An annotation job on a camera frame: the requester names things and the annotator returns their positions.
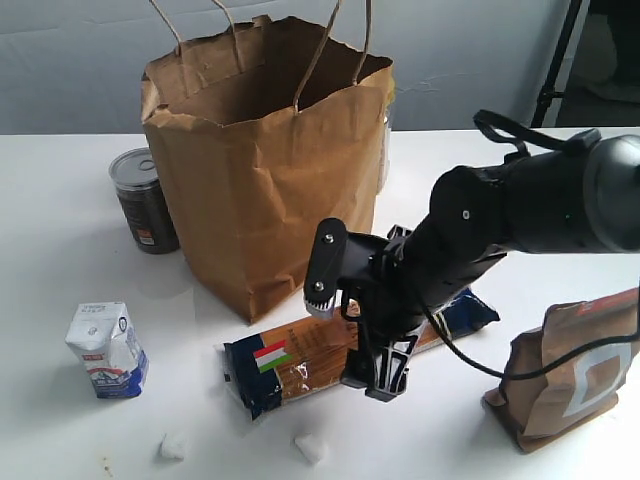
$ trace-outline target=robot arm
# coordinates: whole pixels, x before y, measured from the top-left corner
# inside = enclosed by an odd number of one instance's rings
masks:
[[[373,398],[405,391],[423,307],[435,313],[509,251],[640,250],[640,137],[602,140],[588,130],[561,141],[487,111],[474,120],[517,152],[503,165],[445,173],[414,231],[394,227],[383,239],[348,232],[338,219],[318,226],[305,302],[313,315],[330,316],[342,292],[343,316],[359,324],[342,382]],[[551,151],[531,156],[525,141]],[[358,317],[348,315],[352,301]]]

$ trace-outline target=pasta package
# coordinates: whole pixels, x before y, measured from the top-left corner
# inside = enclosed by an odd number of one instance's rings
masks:
[[[472,334],[499,319],[468,289],[436,315],[442,330],[452,339]],[[441,343],[428,325],[415,353]],[[344,320],[336,309],[330,320],[306,317],[226,343],[225,379],[234,384],[255,420],[288,402],[337,385],[347,351],[357,345],[357,324]]]

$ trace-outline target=brown paper bag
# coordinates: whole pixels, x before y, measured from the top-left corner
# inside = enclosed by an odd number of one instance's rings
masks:
[[[370,232],[391,60],[288,17],[179,41],[142,82],[142,121],[200,282],[254,321],[304,280],[325,217]]]
[[[554,305],[541,329],[511,343],[507,373],[525,373],[574,348],[637,329],[638,289],[593,302]],[[606,345],[586,352],[531,380],[502,380],[484,400],[525,452],[552,442],[613,408],[639,342]]]

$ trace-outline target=black cable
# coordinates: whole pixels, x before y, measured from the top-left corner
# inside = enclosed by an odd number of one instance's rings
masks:
[[[593,350],[595,348],[603,347],[605,345],[619,344],[619,343],[631,343],[631,342],[635,342],[635,341],[640,340],[640,308],[639,308],[638,309],[638,313],[637,313],[637,319],[638,320],[637,320],[636,332],[631,334],[631,335],[619,335],[619,336],[615,336],[615,337],[600,338],[598,340],[594,340],[592,342],[585,343],[584,345],[581,345],[580,347],[574,348],[569,353],[566,353],[566,354],[562,355],[561,357],[557,358],[556,360],[554,360],[553,362],[549,363],[548,365],[546,365],[546,366],[544,366],[542,368],[539,368],[537,370],[533,370],[531,372],[515,373],[515,374],[509,374],[509,373],[505,373],[505,372],[500,372],[498,370],[494,370],[492,368],[489,368],[489,367],[487,367],[487,366],[485,366],[485,365],[483,365],[483,364],[481,364],[479,362],[476,362],[472,358],[469,358],[467,355],[462,353],[458,349],[458,347],[456,347],[453,344],[451,339],[442,331],[442,329],[438,325],[438,322],[436,322],[436,319],[433,317],[433,315],[429,311],[429,307],[427,307],[427,305],[424,303],[424,300],[422,299],[422,295],[420,295],[420,293],[416,289],[415,284],[412,284],[411,288],[413,289],[413,293],[414,293],[414,295],[416,297],[416,300],[418,301],[418,304],[420,305],[420,309],[422,310],[422,313],[425,315],[425,317],[427,317],[427,320],[429,321],[429,323],[431,324],[433,329],[436,331],[436,333],[438,334],[440,339],[444,342],[444,344],[447,347],[449,347],[449,349],[460,360],[462,360],[466,364],[472,366],[473,368],[475,368],[477,370],[480,370],[481,372],[486,373],[487,375],[491,375],[492,377],[497,377],[497,378],[500,378],[500,379],[503,379],[503,380],[505,380],[505,379],[506,380],[531,380],[532,378],[536,378],[536,377],[540,377],[542,375],[546,375],[551,370],[554,370],[554,369],[558,368],[559,366],[567,363],[569,360],[574,359],[578,355],[582,355],[583,353],[588,352],[590,350]]]

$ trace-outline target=hungarian flag label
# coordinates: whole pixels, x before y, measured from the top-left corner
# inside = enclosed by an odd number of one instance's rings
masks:
[[[281,363],[291,360],[291,355],[284,351],[284,346],[285,341],[282,340],[253,352],[253,357],[256,359],[256,365],[260,373],[264,373],[277,367]]]

